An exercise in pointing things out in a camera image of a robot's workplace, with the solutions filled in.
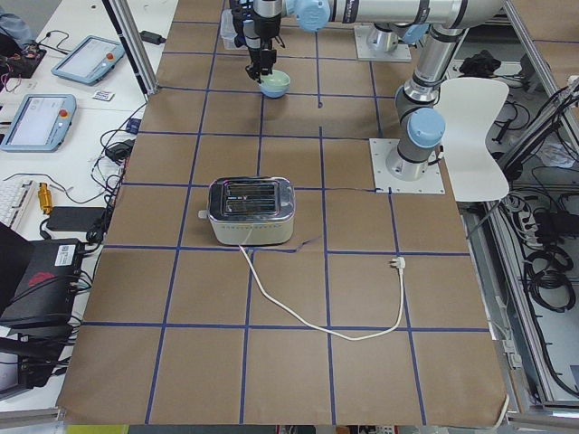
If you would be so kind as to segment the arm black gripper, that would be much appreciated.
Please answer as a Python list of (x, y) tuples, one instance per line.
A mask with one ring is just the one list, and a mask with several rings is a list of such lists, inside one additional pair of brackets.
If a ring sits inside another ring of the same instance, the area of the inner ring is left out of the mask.
[(280, 15), (270, 18), (252, 15), (243, 21), (245, 44), (251, 61), (245, 70), (251, 80), (261, 82), (261, 76), (272, 74), (277, 60), (272, 43), (280, 34), (280, 23)]

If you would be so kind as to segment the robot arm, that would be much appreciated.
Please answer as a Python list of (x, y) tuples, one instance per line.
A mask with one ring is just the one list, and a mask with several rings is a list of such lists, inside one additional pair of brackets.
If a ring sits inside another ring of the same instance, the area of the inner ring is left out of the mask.
[(271, 75), (277, 60), (273, 47), (286, 16), (306, 32), (330, 22), (371, 23), (413, 43), (426, 39), (419, 61), (397, 91), (395, 106), (401, 138), (386, 158), (388, 171), (403, 181), (419, 179), (433, 149), (440, 144), (445, 121), (433, 108), (440, 86), (465, 32), (485, 23), (503, 6), (500, 1), (231, 1), (235, 43), (247, 47), (248, 76), (257, 82)]

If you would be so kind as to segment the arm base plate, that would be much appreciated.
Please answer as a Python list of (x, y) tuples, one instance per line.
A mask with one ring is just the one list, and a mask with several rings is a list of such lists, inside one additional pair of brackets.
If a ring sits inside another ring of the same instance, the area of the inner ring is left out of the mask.
[(422, 163), (410, 163), (398, 153), (398, 139), (369, 140), (375, 189), (379, 193), (445, 194), (441, 169), (431, 152)]
[(357, 24), (354, 35), (356, 55), (360, 61), (409, 63), (412, 60), (409, 45), (401, 42), (390, 29), (383, 30), (374, 24)]

